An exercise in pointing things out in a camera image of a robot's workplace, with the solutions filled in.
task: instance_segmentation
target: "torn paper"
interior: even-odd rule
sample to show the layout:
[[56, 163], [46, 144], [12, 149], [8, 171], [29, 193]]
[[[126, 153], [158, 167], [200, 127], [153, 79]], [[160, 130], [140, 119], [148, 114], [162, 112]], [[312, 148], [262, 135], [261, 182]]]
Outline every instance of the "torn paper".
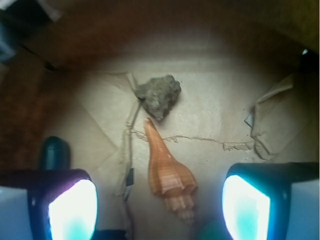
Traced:
[[224, 142], [222, 144], [224, 151], [230, 150], [251, 150], [254, 147], [254, 142]]
[[273, 159], [308, 124], [305, 99], [294, 89], [298, 77], [286, 77], [256, 102], [251, 136], [262, 159]]

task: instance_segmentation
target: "led light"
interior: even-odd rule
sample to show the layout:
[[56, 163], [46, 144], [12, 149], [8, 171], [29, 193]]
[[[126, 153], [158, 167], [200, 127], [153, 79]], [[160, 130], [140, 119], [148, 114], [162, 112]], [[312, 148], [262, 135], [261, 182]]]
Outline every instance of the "led light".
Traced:
[[97, 220], [97, 190], [90, 180], [80, 180], [49, 204], [53, 240], [89, 240]]
[[270, 198], [237, 175], [223, 185], [222, 208], [226, 227], [234, 240], [266, 240]]

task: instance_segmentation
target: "spiral shell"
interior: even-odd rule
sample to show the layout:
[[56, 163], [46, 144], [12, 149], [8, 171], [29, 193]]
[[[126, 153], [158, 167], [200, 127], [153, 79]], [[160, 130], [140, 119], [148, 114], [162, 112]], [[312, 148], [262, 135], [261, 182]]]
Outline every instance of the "spiral shell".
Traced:
[[150, 147], [148, 181], [152, 193], [164, 198], [169, 211], [177, 213], [186, 223], [192, 223], [193, 194], [198, 188], [195, 177], [170, 154], [150, 118], [145, 120], [144, 130]]

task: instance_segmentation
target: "light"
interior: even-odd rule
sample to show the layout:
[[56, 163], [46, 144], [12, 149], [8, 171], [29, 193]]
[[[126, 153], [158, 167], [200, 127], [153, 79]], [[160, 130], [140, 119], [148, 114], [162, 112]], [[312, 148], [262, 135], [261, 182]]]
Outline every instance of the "light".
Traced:
[[53, 240], [89, 240], [97, 220], [97, 189], [80, 180], [49, 204]]
[[231, 175], [224, 182], [222, 209], [234, 240], [267, 239], [270, 198], [238, 175]]

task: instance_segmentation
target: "rock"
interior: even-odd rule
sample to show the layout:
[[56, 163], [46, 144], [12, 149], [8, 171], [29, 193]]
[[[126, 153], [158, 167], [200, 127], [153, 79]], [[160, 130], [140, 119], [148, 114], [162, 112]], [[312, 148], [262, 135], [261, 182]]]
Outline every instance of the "rock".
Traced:
[[177, 102], [180, 92], [180, 83], [172, 75], [167, 75], [151, 78], [146, 84], [139, 85], [134, 94], [143, 100], [143, 108], [161, 121]]

